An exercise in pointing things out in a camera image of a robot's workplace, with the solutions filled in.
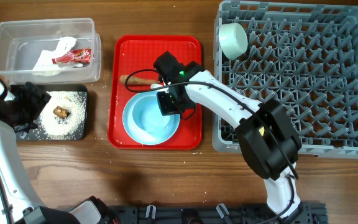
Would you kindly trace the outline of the yellow plastic cup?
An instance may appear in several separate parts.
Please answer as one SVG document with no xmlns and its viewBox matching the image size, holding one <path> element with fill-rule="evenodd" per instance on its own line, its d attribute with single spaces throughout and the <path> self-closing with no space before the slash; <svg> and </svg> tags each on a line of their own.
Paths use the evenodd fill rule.
<svg viewBox="0 0 358 224">
<path fill-rule="evenodd" d="M 259 128 L 259 133 L 261 134 L 261 136 L 265 135 L 265 128 L 263 126 Z"/>
</svg>

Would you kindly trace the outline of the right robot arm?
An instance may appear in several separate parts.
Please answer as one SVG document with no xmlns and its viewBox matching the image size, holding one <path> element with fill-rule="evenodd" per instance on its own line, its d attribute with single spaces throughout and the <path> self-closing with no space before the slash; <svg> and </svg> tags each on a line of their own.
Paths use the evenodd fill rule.
<svg viewBox="0 0 358 224">
<path fill-rule="evenodd" d="M 283 221 L 295 217 L 300 198 L 295 163 L 301 140 L 280 102 L 248 98 L 214 78 L 202 65 L 180 63 L 164 52 L 153 64 L 164 83 L 157 93 L 161 113 L 182 115 L 202 105 L 235 130 L 242 156 L 264 180 L 267 206 Z"/>
</svg>

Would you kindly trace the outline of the white napkin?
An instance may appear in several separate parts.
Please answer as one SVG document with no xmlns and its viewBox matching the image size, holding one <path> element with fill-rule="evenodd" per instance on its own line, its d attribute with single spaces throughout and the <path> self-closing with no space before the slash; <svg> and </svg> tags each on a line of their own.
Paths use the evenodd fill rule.
<svg viewBox="0 0 358 224">
<path fill-rule="evenodd" d="M 58 75 L 64 69 L 75 68 L 78 64 L 74 62 L 54 64 L 52 60 L 68 53 L 76 45 L 74 37 L 60 38 L 54 51 L 43 50 L 40 57 L 32 69 L 33 75 L 50 77 Z"/>
</svg>

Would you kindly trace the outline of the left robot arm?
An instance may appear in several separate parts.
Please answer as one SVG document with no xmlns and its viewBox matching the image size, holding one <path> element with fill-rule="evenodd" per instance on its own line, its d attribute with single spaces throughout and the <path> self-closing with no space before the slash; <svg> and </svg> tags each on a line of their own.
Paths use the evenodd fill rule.
<svg viewBox="0 0 358 224">
<path fill-rule="evenodd" d="M 17 150 L 16 134 L 35 129 L 50 95 L 27 82 L 15 86 L 13 98 L 0 81 L 0 223 L 119 223 L 117 215 L 91 196 L 69 211 L 48 208 L 35 192 Z"/>
</svg>

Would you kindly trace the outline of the white rice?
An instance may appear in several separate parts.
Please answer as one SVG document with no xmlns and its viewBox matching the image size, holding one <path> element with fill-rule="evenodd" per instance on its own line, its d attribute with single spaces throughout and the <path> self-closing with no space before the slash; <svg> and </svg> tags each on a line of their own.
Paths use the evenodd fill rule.
<svg viewBox="0 0 358 224">
<path fill-rule="evenodd" d="M 48 91 L 51 99 L 39 116 L 47 140 L 74 140 L 82 137 L 87 92 Z"/>
</svg>

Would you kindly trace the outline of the light blue bowl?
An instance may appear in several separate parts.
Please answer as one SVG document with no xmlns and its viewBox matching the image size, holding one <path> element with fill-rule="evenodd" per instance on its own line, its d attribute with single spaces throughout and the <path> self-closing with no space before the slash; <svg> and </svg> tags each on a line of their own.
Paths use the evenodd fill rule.
<svg viewBox="0 0 358 224">
<path fill-rule="evenodd" d="M 174 133 L 180 124 L 179 115 L 163 116 L 156 93 L 139 93 L 131 98 L 128 126 L 150 134 Z"/>
</svg>

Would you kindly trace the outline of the mint green bowl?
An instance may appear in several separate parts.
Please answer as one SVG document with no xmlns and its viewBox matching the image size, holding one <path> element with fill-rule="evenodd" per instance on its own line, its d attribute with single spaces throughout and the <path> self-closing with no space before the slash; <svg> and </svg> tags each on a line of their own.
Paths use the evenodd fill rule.
<svg viewBox="0 0 358 224">
<path fill-rule="evenodd" d="M 221 25 L 218 30 L 218 39 L 223 54 L 229 60 L 234 60 L 247 51 L 247 34 L 238 23 Z"/>
</svg>

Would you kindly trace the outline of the red snack wrapper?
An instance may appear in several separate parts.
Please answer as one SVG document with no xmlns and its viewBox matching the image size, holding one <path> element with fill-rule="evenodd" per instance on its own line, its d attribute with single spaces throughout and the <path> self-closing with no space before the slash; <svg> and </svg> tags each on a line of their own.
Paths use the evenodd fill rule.
<svg viewBox="0 0 358 224">
<path fill-rule="evenodd" d="M 53 58 L 53 64 L 61 64 L 61 63 L 90 63 L 91 61 L 91 49 L 75 49 L 65 53 L 61 57 Z"/>
</svg>

